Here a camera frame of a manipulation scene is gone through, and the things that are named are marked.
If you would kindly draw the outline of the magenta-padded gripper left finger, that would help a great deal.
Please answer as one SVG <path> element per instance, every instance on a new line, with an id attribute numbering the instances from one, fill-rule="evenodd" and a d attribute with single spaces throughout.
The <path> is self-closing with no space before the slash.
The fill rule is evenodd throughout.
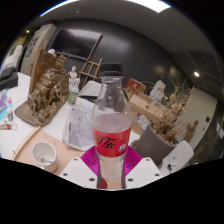
<path id="1" fill-rule="evenodd" d="M 74 157 L 61 172 L 60 177 L 84 188 L 96 189 L 99 161 L 92 146 L 81 157 Z"/>

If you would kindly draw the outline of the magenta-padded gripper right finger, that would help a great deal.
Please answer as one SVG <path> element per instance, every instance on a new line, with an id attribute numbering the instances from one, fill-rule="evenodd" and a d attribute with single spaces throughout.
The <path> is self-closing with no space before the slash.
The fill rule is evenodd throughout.
<path id="1" fill-rule="evenodd" d="M 159 180 L 163 175 L 150 157 L 143 158 L 128 147 L 124 159 L 124 186 L 126 189 L 143 187 Z"/>

